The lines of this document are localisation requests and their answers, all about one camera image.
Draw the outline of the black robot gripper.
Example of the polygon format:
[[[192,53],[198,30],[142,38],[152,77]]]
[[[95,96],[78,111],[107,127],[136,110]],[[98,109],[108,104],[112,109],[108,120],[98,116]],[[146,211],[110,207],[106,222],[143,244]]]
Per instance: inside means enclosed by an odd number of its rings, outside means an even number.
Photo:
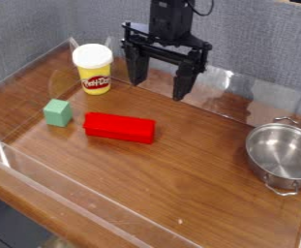
[[[148,24],[128,22],[122,24],[128,77],[134,85],[148,78],[152,58],[179,66],[174,78],[174,100],[182,101],[194,88],[198,72],[206,70],[208,52],[212,45],[191,32],[179,38],[168,39],[164,34],[155,35]]]

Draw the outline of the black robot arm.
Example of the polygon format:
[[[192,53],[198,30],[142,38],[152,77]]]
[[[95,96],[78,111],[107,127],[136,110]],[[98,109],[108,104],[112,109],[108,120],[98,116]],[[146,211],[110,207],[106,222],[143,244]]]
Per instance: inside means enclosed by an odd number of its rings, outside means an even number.
[[[182,101],[194,89],[199,74],[206,71],[212,45],[192,34],[195,0],[151,0],[150,23],[126,21],[124,49],[130,81],[139,85],[148,78],[152,58],[178,65],[172,99]]]

